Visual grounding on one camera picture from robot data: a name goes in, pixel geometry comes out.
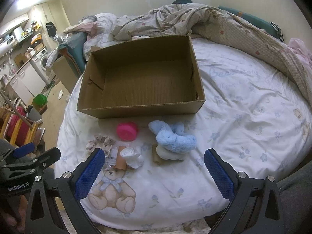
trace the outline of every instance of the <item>washing machine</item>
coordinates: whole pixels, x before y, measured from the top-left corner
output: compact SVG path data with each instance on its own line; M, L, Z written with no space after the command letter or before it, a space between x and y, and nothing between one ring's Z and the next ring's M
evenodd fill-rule
M46 84L51 82L55 76L55 73L52 69L46 69L47 55L47 49L43 48L38 54L34 56L34 58L30 60L30 64Z

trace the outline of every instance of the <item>pink lid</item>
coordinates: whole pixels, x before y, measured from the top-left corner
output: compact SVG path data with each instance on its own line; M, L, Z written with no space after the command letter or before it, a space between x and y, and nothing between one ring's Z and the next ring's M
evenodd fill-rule
M116 132L122 140L133 141L138 134L138 126L133 122L120 123Z

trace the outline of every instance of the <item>open cardboard box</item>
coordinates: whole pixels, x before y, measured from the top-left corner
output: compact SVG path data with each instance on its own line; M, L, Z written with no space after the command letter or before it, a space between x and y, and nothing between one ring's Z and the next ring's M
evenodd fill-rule
M196 113L205 102L189 36L92 50L78 99L80 112L99 119L187 114Z

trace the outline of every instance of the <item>green bucket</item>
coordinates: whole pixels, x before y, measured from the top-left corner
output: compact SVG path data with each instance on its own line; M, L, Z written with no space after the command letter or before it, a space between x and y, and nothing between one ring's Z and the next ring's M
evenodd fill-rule
M34 97L33 101L37 104L37 105L45 105L46 102L48 101L48 99L46 98L45 95L43 94L38 94L37 96Z

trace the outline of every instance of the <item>beige comforter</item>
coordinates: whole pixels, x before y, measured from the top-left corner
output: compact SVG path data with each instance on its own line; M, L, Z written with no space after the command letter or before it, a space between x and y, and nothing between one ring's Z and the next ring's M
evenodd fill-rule
M116 40L132 40L134 36L143 35L186 35L190 30L276 67L298 85L312 104L311 68L302 64L287 45L227 11L196 3L171 4L136 18L118 18L112 34Z

